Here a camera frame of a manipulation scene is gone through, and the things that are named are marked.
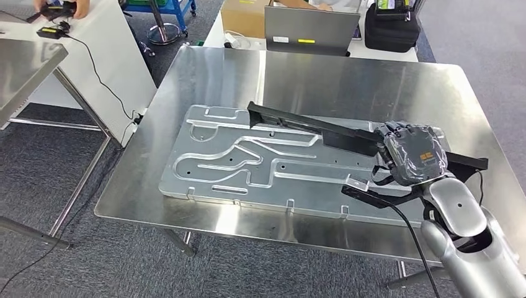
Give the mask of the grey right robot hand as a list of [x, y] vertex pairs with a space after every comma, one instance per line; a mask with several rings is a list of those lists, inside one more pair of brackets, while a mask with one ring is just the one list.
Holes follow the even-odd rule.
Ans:
[[401, 186], [413, 186], [441, 178], [446, 173], [447, 155], [431, 126], [388, 121], [374, 132], [381, 137], [378, 152], [384, 165], [376, 165], [372, 176], [379, 169], [390, 172], [382, 180], [374, 179], [376, 185], [396, 182]]

